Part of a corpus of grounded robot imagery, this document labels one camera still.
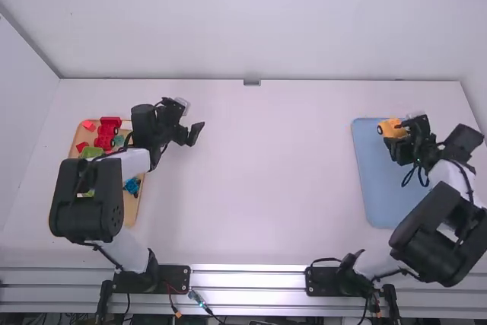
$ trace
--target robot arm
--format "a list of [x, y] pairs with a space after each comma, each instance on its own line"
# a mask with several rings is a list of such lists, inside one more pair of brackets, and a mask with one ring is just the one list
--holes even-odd
[[[193, 146], [205, 123], [189, 130], [180, 125], [188, 103], [162, 98], [155, 106], [132, 108], [133, 145], [90, 160], [65, 159], [49, 214], [49, 228], [57, 237], [91, 246], [115, 264], [118, 271], [146, 273], [154, 254], [123, 227], [123, 182], [154, 170], [167, 144]], [[94, 190], [92, 197], [82, 193]]]
[[[458, 125], [439, 144], [430, 131], [426, 115], [402, 122], [383, 121], [377, 131], [384, 135], [393, 161], [413, 166], [402, 185], [418, 169], [420, 182], [424, 186], [431, 184], [431, 191], [399, 223], [389, 239], [390, 256], [397, 260], [393, 267], [385, 258], [377, 258], [374, 269], [360, 270], [364, 250], [349, 253], [343, 260], [332, 258], [340, 262], [335, 269], [312, 266], [307, 269], [306, 281], [313, 283], [313, 293], [308, 291], [308, 295], [338, 292], [369, 299], [377, 291], [375, 282], [395, 274], [408, 274], [421, 282], [439, 282], [451, 287], [487, 251], [487, 209], [475, 194], [475, 168], [468, 165], [473, 150], [483, 143], [484, 136], [468, 126]], [[422, 179], [422, 170], [426, 180]]]
[[[432, 189], [393, 232], [390, 255], [414, 269], [423, 282], [451, 287], [487, 251], [483, 239], [487, 235], [487, 210], [475, 194], [475, 168], [468, 165], [484, 136], [460, 124], [437, 144], [426, 115], [408, 119], [402, 126], [409, 126], [406, 137], [384, 138], [391, 157], [396, 156], [398, 163], [412, 159], [425, 170]], [[406, 139], [412, 144], [407, 146]], [[452, 235], [439, 228], [448, 228]]]

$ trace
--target white table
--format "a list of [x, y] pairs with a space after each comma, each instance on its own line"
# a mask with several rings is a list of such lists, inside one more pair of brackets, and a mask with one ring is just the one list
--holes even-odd
[[[194, 147], [172, 144], [147, 176], [132, 231], [161, 263], [191, 265], [192, 286], [216, 314], [359, 316], [363, 300], [308, 298], [302, 275], [312, 259], [362, 247], [388, 257], [391, 231], [365, 219], [350, 123], [424, 110], [440, 140], [458, 123], [477, 128], [452, 81], [64, 81], [0, 237], [0, 279], [9, 285], [1, 311], [94, 311], [113, 271], [100, 254], [50, 234], [59, 163], [81, 120], [129, 118], [132, 106], [161, 96], [189, 100], [182, 122], [206, 126]], [[485, 145], [471, 162], [485, 181]], [[487, 197], [487, 186], [478, 192]], [[482, 261], [452, 289], [392, 281], [404, 317], [480, 318], [486, 275]], [[202, 314], [177, 300], [183, 313]], [[112, 305], [124, 311], [125, 295]], [[133, 295], [131, 309], [171, 312], [164, 295]]]

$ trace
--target yellow object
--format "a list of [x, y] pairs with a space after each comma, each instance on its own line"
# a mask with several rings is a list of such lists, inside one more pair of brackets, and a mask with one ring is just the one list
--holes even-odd
[[401, 120], [399, 118], [389, 118], [377, 125], [377, 132], [383, 137], [391, 137], [395, 139], [400, 139], [408, 134], [405, 128], [399, 127]]

